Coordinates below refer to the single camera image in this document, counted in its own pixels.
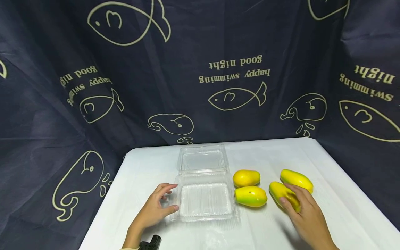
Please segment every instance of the wrist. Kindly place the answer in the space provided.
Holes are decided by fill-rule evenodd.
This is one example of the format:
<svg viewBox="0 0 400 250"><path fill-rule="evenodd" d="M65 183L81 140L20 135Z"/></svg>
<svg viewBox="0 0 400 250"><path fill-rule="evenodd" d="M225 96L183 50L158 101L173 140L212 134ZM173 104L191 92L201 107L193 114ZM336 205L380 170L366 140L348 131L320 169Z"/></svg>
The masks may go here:
<svg viewBox="0 0 400 250"><path fill-rule="evenodd" d="M129 226L129 230L131 231L137 231L137 232L143 232L146 229L144 226L144 223L140 221L140 219L135 218L132 223Z"/></svg>
<svg viewBox="0 0 400 250"><path fill-rule="evenodd" d="M141 223L138 223L134 220L128 228L128 232L126 234L126 238L124 244L122 245L122 248L139 248L144 229L145 227L143 227Z"/></svg>
<svg viewBox="0 0 400 250"><path fill-rule="evenodd" d="M313 246L314 250L339 250L333 240L320 242L318 245Z"/></svg>

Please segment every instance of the yellow mango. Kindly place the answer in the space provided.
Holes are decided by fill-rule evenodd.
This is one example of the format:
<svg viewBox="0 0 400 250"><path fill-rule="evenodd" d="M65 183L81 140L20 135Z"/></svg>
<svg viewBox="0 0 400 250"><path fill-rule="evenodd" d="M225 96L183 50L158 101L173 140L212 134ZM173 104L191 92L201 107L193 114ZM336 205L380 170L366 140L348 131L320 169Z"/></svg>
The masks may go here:
<svg viewBox="0 0 400 250"><path fill-rule="evenodd" d="M285 197L286 199L288 199L288 201L290 202L290 204L292 205L294 210L296 212L300 212L300 210L301 210L300 202L297 199L296 194L289 188L285 187L284 184L282 184L280 182L271 182L270 194L279 206L282 207L282 205L279 201L279 198Z"/></svg>
<svg viewBox="0 0 400 250"><path fill-rule="evenodd" d="M235 190L236 201L239 204L258 208L267 203L265 190L257 186L247 186Z"/></svg>
<svg viewBox="0 0 400 250"><path fill-rule="evenodd" d="M311 194L313 192L314 185L312 184L310 179L308 179L306 176L304 176L301 173L298 173L298 172L295 172L295 171L292 171L292 170L289 170L289 169L284 169L280 173L280 179L284 183L289 183L289 184L292 184L292 185L296 185L296 186L305 188Z"/></svg>
<svg viewBox="0 0 400 250"><path fill-rule="evenodd" d="M238 188L254 186L260 182L260 173L253 170L239 170L233 175L233 183Z"/></svg>

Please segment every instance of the black clip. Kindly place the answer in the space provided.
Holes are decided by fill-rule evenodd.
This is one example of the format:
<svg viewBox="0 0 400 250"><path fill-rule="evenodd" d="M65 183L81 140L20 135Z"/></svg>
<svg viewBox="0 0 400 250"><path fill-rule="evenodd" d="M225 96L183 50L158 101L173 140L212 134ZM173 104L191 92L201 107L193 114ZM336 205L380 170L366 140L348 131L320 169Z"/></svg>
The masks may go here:
<svg viewBox="0 0 400 250"><path fill-rule="evenodd" d="M142 241L139 244L139 250L158 250L160 242L161 242L161 237L155 234L153 235L153 238L151 239L150 243Z"/></svg>

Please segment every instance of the hand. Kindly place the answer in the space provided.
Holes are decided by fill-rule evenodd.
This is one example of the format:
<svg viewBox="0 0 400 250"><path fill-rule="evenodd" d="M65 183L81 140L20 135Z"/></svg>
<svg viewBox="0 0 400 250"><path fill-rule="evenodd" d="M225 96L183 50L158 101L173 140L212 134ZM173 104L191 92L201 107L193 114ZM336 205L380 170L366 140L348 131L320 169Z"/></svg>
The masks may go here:
<svg viewBox="0 0 400 250"><path fill-rule="evenodd" d="M325 217L310 192L299 186L285 184L292 190L300 202L301 211L297 213L290 202L279 198L287 211L297 232L314 250L338 250L330 235Z"/></svg>
<svg viewBox="0 0 400 250"><path fill-rule="evenodd" d="M171 194L171 189L176 188L177 186L177 184L169 183L163 183L157 186L136 218L133 220L132 224L129 226L122 248L138 248L140 238L146 228L154 226L166 216L179 210L179 207L176 205L163 208L160 203L161 199L167 199L165 194Z"/></svg>
<svg viewBox="0 0 400 250"><path fill-rule="evenodd" d="M161 199L167 199L165 194L171 194L171 189L176 188L177 186L177 184L169 183L158 185L136 216L133 223L143 228L148 228L154 226L166 216L178 211L179 207L176 205L162 208L160 203Z"/></svg>

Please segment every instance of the finger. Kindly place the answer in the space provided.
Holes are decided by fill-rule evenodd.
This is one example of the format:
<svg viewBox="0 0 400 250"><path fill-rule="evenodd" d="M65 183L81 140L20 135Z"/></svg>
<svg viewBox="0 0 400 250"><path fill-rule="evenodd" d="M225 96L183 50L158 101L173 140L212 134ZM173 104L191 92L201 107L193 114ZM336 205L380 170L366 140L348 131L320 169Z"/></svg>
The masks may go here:
<svg viewBox="0 0 400 250"><path fill-rule="evenodd" d="M301 207L310 205L308 198L304 195L304 193L300 189L298 189L299 186L295 186L295 185L291 185L291 184L287 184L287 183L285 183L284 185L296 194L296 197L299 200Z"/></svg>
<svg viewBox="0 0 400 250"><path fill-rule="evenodd" d="M288 201L288 199L286 199L285 197L281 197L281 198L279 198L279 202L283 206L283 208L286 210L286 212L288 213L288 215L292 221L298 219L298 217L300 215L294 210L292 204Z"/></svg>
<svg viewBox="0 0 400 250"><path fill-rule="evenodd" d="M161 210L161 214L163 215L163 217L167 217L168 215L173 214L178 210L179 210L179 206L173 205L173 206L169 206L169 207L163 208Z"/></svg>
<svg viewBox="0 0 400 250"><path fill-rule="evenodd" d="M302 187L300 187L300 186L296 186L296 185L291 185L293 188L295 188L295 189L297 189L297 190L299 190L299 192L301 192L305 197L306 197L306 199L308 200L308 202L310 203L310 204L312 204L312 205L316 205L317 203L316 203L316 201L314 200L314 198L312 197L312 195L310 194L310 192L307 190L307 189L305 189L305 188L302 188Z"/></svg>
<svg viewBox="0 0 400 250"><path fill-rule="evenodd" d="M158 192L156 192L156 196L157 198L161 198L162 196L164 196L167 191L170 191L173 188L176 188L178 186L178 184L169 184L167 186L164 186L161 188L161 190L159 190Z"/></svg>
<svg viewBox="0 0 400 250"><path fill-rule="evenodd" d="M161 183L159 184L156 189L154 190L153 194L157 193L158 191L160 191L163 187L170 185L169 183Z"/></svg>

